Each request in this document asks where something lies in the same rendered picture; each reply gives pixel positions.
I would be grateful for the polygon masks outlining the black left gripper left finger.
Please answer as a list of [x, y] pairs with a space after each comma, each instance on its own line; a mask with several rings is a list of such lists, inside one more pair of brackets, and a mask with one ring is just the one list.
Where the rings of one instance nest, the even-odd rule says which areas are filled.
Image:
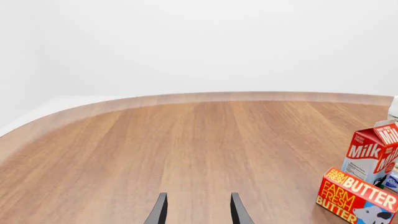
[[167, 209], [167, 194], [162, 192], [159, 194], [159, 197], [144, 224], [165, 224], [167, 219]]

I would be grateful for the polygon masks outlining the white bottle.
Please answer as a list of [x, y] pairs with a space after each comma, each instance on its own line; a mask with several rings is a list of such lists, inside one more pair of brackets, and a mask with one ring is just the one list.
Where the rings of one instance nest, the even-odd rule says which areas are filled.
[[396, 95], [391, 102], [387, 113], [387, 119], [398, 119], [398, 95]]

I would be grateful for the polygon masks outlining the red and white milk carton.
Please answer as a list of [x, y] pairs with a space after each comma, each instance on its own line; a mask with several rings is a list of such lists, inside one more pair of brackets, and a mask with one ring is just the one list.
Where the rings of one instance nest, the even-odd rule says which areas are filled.
[[398, 119], [355, 131], [341, 170], [383, 189], [398, 163]]

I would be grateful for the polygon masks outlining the blue and white box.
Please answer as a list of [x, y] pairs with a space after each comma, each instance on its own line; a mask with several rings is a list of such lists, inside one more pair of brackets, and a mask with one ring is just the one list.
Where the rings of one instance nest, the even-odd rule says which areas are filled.
[[398, 169], [393, 169], [390, 173], [386, 180], [385, 187], [398, 193]]

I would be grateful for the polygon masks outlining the red butter box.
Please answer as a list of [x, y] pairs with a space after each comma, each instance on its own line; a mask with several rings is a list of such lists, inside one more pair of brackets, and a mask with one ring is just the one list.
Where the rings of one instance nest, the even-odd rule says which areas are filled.
[[331, 167], [322, 178], [316, 203], [350, 224], [391, 224], [398, 196]]

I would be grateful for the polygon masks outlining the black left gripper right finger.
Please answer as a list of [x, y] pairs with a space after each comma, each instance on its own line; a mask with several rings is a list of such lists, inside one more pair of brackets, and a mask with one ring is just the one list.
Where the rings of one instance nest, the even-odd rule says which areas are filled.
[[236, 192], [231, 194], [230, 210], [233, 224], [254, 224]]

